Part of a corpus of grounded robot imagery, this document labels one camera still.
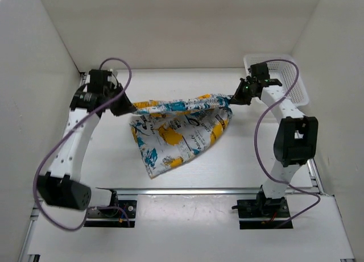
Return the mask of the white patterned printed shorts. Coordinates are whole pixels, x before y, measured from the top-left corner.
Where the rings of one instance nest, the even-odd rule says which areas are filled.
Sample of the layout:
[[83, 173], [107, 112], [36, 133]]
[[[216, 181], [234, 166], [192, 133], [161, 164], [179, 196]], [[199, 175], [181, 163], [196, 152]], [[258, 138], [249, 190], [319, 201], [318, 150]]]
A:
[[231, 96], [134, 103], [131, 132], [150, 178], [177, 168], [210, 148], [232, 118]]

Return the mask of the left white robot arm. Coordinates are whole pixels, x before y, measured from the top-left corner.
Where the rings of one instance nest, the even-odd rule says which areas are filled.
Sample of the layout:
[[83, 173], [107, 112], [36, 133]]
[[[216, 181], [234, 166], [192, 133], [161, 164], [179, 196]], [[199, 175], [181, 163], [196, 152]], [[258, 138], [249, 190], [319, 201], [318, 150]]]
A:
[[92, 69], [88, 75], [89, 82], [76, 90], [69, 107], [64, 131], [67, 140], [57, 149], [45, 174], [38, 177], [36, 188], [49, 206], [79, 211], [99, 207], [107, 217], [112, 217], [119, 210], [115, 193], [81, 183], [81, 167], [92, 133], [103, 114], [98, 107], [112, 100], [107, 109], [117, 117], [136, 108], [112, 71]]

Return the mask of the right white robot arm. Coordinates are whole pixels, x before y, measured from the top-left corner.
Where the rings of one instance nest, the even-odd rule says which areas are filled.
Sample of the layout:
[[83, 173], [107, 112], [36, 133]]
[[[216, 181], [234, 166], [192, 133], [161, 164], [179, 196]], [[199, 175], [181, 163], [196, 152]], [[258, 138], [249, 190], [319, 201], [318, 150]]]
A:
[[261, 100], [279, 124], [273, 144], [275, 163], [257, 195], [255, 209], [267, 217], [281, 207], [293, 175], [316, 154], [318, 120], [301, 112], [289, 98], [293, 87], [284, 88], [278, 79], [270, 77], [268, 63], [251, 65], [250, 75], [241, 79], [232, 96], [232, 105], [249, 105], [252, 99]]

